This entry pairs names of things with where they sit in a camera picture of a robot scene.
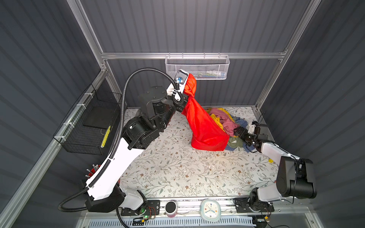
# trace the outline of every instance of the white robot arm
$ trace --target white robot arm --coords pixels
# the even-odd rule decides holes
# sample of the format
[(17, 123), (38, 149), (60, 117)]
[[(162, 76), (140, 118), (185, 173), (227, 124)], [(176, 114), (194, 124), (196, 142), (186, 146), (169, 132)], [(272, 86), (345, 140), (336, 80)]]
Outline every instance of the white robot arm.
[(253, 121), (248, 130), (242, 127), (235, 129), (235, 135), (247, 145), (253, 145), (258, 152), (272, 159), (279, 167), (276, 182), (255, 188), (250, 193), (250, 209), (255, 211), (255, 203), (277, 201), (285, 197), (314, 198), (317, 195), (313, 162), (302, 159), (282, 149), (268, 139), (268, 127)]
[[(180, 70), (177, 72), (176, 77), (174, 78), (178, 83), (179, 83), (179, 92), (183, 93), (186, 82), (187, 82), (187, 78), (188, 78), (189, 73), (184, 71), (184, 70)], [(160, 88), (160, 87), (152, 87), (152, 92), (151, 94), (153, 94), (156, 90), (158, 91), (163, 91), (164, 89)], [(170, 86), (168, 87), (167, 90), (165, 90), (167, 92), (168, 96), (172, 96), (173, 92), (174, 92), (174, 85), (170, 84)], [(163, 94), (163, 96), (158, 97), (159, 99), (164, 98), (166, 95)], [(175, 99), (180, 101), (180, 97), (179, 95), (176, 93), (175, 94)], [(140, 127), (139, 124), (129, 124), (127, 123), (126, 126), (128, 127), (128, 131), (131, 132), (131, 134), (124, 134), (123, 138), (121, 138), (120, 143), (118, 145), (117, 151), (113, 157), (113, 160), (110, 162), (108, 169), (105, 170), (104, 174), (98, 179), (98, 181), (88, 190), (88, 194), (89, 196), (93, 197), (93, 200), (101, 200), (104, 198), (107, 198), (112, 192), (113, 189), (115, 187), (115, 183), (118, 182), (119, 178), (122, 176), (122, 174), (124, 173), (124, 171), (127, 169), (127, 167), (132, 163), (132, 161), (138, 156), (140, 155), (143, 150), (144, 147), (141, 148), (128, 148), (130, 147), (130, 142), (128, 143), (125, 138), (130, 139), (130, 141), (133, 141), (131, 138), (134, 134), (133, 130), (134, 128), (138, 128)], [(105, 165), (105, 163), (107, 162), (108, 158), (105, 159), (105, 161), (103, 162), (103, 164), (101, 165), (101, 167), (97, 170), (97, 172), (86, 181), (86, 184), (89, 185), (94, 178), (98, 175), (98, 173), (102, 170), (103, 166)], [(136, 191), (132, 192), (132, 195), (139, 195), (139, 193), (136, 193)], [(134, 201), (133, 202), (133, 206), (131, 206), (130, 204), (128, 204), (126, 201), (123, 202), (124, 206), (123, 207), (127, 207), (127, 208), (131, 208), (133, 210), (136, 210), (138, 207), (140, 207), (140, 205), (143, 203), (143, 200), (137, 199), (137, 202)]]

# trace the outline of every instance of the alarm clock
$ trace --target alarm clock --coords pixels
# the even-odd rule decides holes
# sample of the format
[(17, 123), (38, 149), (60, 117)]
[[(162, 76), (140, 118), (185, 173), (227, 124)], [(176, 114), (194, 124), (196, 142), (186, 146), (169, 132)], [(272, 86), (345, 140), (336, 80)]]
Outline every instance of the alarm clock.
[(200, 205), (200, 215), (206, 221), (217, 222), (221, 213), (220, 205), (215, 200), (206, 199)]

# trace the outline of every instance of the aluminum frame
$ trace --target aluminum frame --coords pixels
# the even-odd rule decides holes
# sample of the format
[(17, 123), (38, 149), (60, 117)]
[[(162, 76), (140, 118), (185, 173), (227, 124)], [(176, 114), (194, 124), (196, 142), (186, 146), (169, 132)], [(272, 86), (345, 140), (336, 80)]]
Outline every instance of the aluminum frame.
[(256, 102), (256, 107), (258, 109), (261, 109), (262, 105), (264, 104), (272, 87), (274, 86), (276, 80), (279, 78), (280, 73), (282, 72), (288, 59), (290, 58), (291, 54), (293, 53), (295, 46), (297, 45), (300, 37), (303, 35), (304, 30), (306, 29), (309, 21), (312, 19), (313, 14), (317, 10), (320, 3), (321, 3), (321, 0), (311, 0), (309, 2), (307, 9), (305, 10), (302, 18), (300, 19), (300, 22), (299, 22), (297, 28), (295, 29), (292, 37), (289, 40), (289, 43), (286, 48), (285, 57), (282, 60), (280, 60), (278, 62), (278, 64), (276, 65), (276, 67), (274, 68), (269, 80), (267, 81), (261, 95), (259, 96), (259, 98)]
[[(102, 84), (104, 78), (108, 72), (102, 69), (96, 76), (92, 84), (85, 91), (84, 95), (78, 101), (78, 104), (83, 104), (85, 100)], [(70, 122), (72, 118), (76, 115), (77, 111), (81, 108), (81, 105), (76, 105), (71, 114), (67, 117), (66, 123)], [(57, 132), (56, 136), (61, 136), (66, 130), (67, 125), (62, 125), (62, 127)], [(61, 149), (61, 145), (54, 138), (47, 146), (41, 157), (38, 159), (36, 164), (33, 166), (31, 171), (28, 173), (22, 184), (19, 186), (13, 197), (10, 199), (2, 213), (0, 214), (0, 227), (10, 228), (20, 212), (24, 208), (25, 204), (28, 202), (29, 198), (33, 194), (34, 190), (38, 186), (39, 182), (43, 178), (44, 174), (48, 170), (49, 166), (57, 156)]]
[(103, 59), (219, 59), (224, 56), (230, 59), (283, 59), (285, 52), (274, 53), (101, 53)]
[[(252, 110), (253, 110), (253, 113), (255, 114), (255, 117), (256, 117), (256, 120), (259, 122), (259, 123), (263, 123), (263, 124), (267, 124), (265, 122), (265, 119), (264, 119), (264, 116), (262, 115), (260, 109), (256, 108), (256, 107), (252, 107)], [(270, 132), (270, 128), (268, 128), (268, 139), (271, 140), (271, 141), (275, 141), (274, 140), (274, 137), (273, 135), (271, 134)]]
[(109, 75), (106, 77), (107, 82), (113, 93), (122, 93), (116, 79), (114, 77), (113, 71), (111, 70), (109, 63), (101, 57), (103, 49), (96, 37), (96, 34), (90, 24), (89, 18), (81, 4), (80, 0), (67, 0), (68, 5), (74, 14), (78, 25), (80, 26), (82, 33), (84, 34), (86, 41), (88, 42), (96, 61), (98, 62), (101, 69), (106, 68)]
[[(266, 83), (264, 90), (262, 91), (257, 103), (256, 107), (259, 111), (265, 102), (269, 92), (271, 91), (273, 85), (278, 79), (280, 73), (282, 72), (285, 64), (287, 63), (290, 55), (292, 54), (296, 44), (298, 43), (300, 37), (302, 36), (306, 26), (311, 20), (314, 12), (316, 11), (318, 5), (321, 0), (311, 0), (306, 11), (304, 12), (297, 28), (294, 31), (293, 36), (291, 37), (289, 44), (286, 48), (286, 52), (280, 53), (203, 53), (203, 56), (212, 55), (217, 56), (228, 54), (231, 59), (279, 59), (279, 63), (274, 68), (274, 71)], [(121, 93), (121, 90), (116, 82), (116, 79), (113, 75), (113, 72), (107, 62), (107, 59), (115, 59), (115, 58), (157, 58), (160, 59), (166, 57), (166, 55), (170, 55), (171, 53), (103, 53), (100, 43), (96, 37), (95, 32), (90, 24), (90, 21), (86, 15), (86, 12), (81, 4), (80, 0), (67, 0), (85, 38), (97, 60), (101, 71), (93, 82), (93, 86), (98, 88), (104, 78), (107, 79), (107, 82), (112, 90), (115, 93)], [(11, 198), (10, 202), (6, 205), (5, 209), (0, 214), (0, 227), (8, 228), (13, 225), (19, 213), (22, 211), (23, 207), (27, 203), (28, 199), (32, 195), (33, 191), (37, 187), (38, 183), (42, 179), (43, 175), (47, 171), (48, 167), (52, 163), (53, 159), (57, 155), (61, 146), (59, 143), (53, 139), (51, 143), (48, 145), (46, 150), (43, 152), (42, 156), (39, 158), (37, 163), (34, 165), (32, 170), (29, 172), (21, 186), (18, 188), (16, 193)]]
[[(237, 213), (235, 205), (233, 204), (234, 198), (246, 198), (248, 196), (220, 196), (220, 197), (209, 197), (209, 199), (216, 200), (222, 209), (222, 216), (230, 216), (230, 215), (243, 215), (243, 216), (252, 216), (252, 215), (261, 215), (260, 212), (247, 212), (247, 213)], [(156, 217), (166, 217), (164, 215), (165, 205), (168, 201), (174, 200), (178, 207), (177, 217), (194, 217), (200, 216), (200, 204), (203, 200), (207, 199), (207, 197), (182, 197), (182, 198), (149, 198), (147, 200), (161, 200), (160, 203), (160, 214)], [(308, 216), (315, 217), (311, 211), (313, 211), (312, 205), (310, 204), (309, 199), (299, 200), (296, 199), (295, 203), (292, 205), (287, 203), (286, 201), (274, 202), (275, 212), (272, 214), (296, 214), (296, 213), (304, 213), (308, 214)], [(76, 228), (87, 228), (91, 219), (115, 219), (116, 213), (115, 211), (109, 213), (93, 213), (83, 211), (80, 215), (80, 219), (76, 225)]]
[(306, 217), (311, 228), (324, 228), (317, 213), (306, 213)]
[[(232, 108), (232, 107), (251, 107), (256, 108), (254, 104), (248, 105), (201, 105), (202, 108)], [(140, 106), (130, 106), (128, 109), (140, 109)]]

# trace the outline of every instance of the wire mesh basket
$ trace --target wire mesh basket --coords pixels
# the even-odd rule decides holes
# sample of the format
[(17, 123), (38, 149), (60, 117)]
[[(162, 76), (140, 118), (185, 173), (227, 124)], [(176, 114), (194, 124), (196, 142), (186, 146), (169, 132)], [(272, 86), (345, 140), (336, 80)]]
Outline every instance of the wire mesh basket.
[(165, 58), (166, 72), (171, 77), (175, 77), (176, 72), (183, 69), (197, 80), (224, 80), (230, 61), (227, 55), (217, 58)]
[(64, 133), (53, 136), (67, 152), (102, 155), (109, 152), (120, 119), (121, 94), (94, 90), (74, 117), (63, 122)]

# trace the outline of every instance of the clock face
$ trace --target clock face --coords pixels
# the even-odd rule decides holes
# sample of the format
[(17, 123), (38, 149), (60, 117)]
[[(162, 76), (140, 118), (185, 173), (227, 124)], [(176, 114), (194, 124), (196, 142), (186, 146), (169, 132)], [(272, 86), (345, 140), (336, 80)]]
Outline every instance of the clock face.
[(220, 206), (216, 201), (204, 200), (200, 211), (201, 216), (208, 221), (218, 221), (220, 218)]

